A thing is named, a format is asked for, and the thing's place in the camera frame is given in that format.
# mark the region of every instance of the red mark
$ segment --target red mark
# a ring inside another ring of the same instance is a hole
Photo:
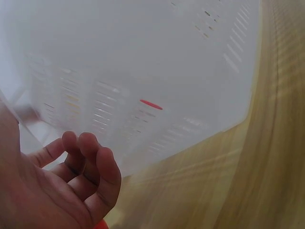
[[[153,103],[151,103],[151,102],[148,102],[148,101],[146,101],[146,100],[141,99],[140,101],[141,101],[142,103],[146,104],[146,105],[149,105],[149,106],[153,107],[153,108],[156,108],[156,109],[159,109],[159,110],[163,110],[162,107],[160,107],[160,106],[158,106],[158,105],[156,105],[156,104],[153,104]]]

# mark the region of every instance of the wood grain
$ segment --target wood grain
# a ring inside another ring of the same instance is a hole
[[[247,119],[126,177],[111,228],[305,228],[305,0],[261,5]]]

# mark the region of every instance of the hand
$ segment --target hand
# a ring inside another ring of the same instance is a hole
[[[64,163],[42,169],[64,151]],[[120,187],[112,151],[91,133],[68,131],[36,153],[21,153],[18,122],[0,104],[0,228],[92,229]]]

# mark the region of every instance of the plastic container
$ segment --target plastic container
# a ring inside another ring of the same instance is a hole
[[[244,120],[258,22],[259,0],[2,0],[2,99],[42,145],[95,133],[126,176]]]

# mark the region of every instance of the wooden floor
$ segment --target wooden floor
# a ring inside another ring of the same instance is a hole
[[[123,180],[113,229],[305,229],[305,0],[262,0],[248,118]]]

